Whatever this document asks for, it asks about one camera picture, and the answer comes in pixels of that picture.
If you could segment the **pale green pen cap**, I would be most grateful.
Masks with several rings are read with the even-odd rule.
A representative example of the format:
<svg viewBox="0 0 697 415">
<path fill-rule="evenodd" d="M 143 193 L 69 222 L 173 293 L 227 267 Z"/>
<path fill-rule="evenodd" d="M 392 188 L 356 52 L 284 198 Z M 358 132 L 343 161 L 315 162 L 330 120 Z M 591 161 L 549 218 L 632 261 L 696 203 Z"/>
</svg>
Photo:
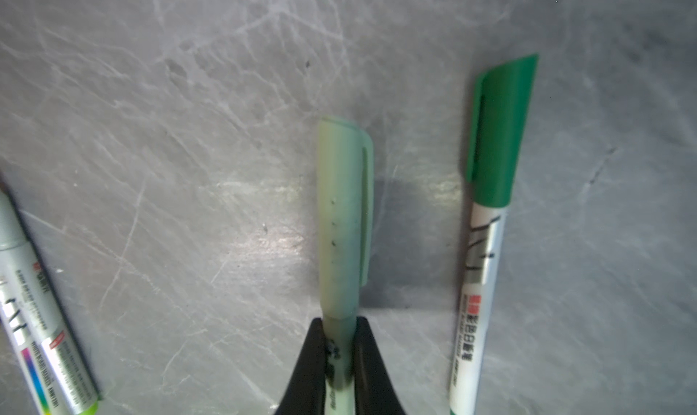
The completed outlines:
<svg viewBox="0 0 697 415">
<path fill-rule="evenodd" d="M 317 135 L 321 310 L 332 320 L 357 315 L 368 282 L 374 214 L 374 148 L 353 123 L 324 117 Z"/>
</svg>

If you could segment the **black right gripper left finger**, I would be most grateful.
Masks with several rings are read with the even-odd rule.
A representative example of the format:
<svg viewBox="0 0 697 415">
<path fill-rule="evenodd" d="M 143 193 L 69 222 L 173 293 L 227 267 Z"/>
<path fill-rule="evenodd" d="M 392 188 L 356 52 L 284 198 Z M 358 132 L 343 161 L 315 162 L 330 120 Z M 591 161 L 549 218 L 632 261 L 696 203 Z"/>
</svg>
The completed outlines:
<svg viewBox="0 0 697 415">
<path fill-rule="evenodd" d="M 321 318 L 310 323 L 288 387 L 276 415 L 323 415 L 326 384 L 326 342 Z"/>
</svg>

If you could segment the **white pen green tip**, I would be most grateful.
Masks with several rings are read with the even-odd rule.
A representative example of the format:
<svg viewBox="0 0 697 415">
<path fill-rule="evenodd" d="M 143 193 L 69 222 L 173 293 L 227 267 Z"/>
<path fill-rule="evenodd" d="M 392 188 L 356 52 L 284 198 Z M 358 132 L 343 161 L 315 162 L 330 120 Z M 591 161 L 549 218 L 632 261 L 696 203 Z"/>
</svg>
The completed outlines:
<svg viewBox="0 0 697 415">
<path fill-rule="evenodd" d="M 460 291 L 449 411 L 473 414 L 515 172 L 539 57 L 508 61 L 477 77 L 466 152 L 472 206 Z"/>
</svg>

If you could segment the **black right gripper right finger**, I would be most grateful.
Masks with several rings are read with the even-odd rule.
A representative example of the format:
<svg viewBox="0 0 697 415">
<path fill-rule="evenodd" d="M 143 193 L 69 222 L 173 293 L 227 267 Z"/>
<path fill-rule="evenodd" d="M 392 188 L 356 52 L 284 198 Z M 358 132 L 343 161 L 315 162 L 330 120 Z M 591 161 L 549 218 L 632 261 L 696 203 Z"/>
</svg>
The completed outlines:
<svg viewBox="0 0 697 415">
<path fill-rule="evenodd" d="M 352 354 L 357 415 L 405 415 L 366 317 L 358 317 Z"/>
</svg>

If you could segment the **light green pen black tip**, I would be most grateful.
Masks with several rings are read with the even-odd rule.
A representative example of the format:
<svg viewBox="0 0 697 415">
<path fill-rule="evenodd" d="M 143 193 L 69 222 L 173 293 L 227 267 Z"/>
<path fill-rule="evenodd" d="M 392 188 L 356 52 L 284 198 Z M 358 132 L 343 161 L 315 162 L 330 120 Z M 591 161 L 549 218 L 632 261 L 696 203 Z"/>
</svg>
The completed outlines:
<svg viewBox="0 0 697 415">
<path fill-rule="evenodd" d="M 357 319 L 338 320 L 325 316 L 322 324 L 326 348 L 324 413 L 353 415 L 353 346 Z"/>
</svg>

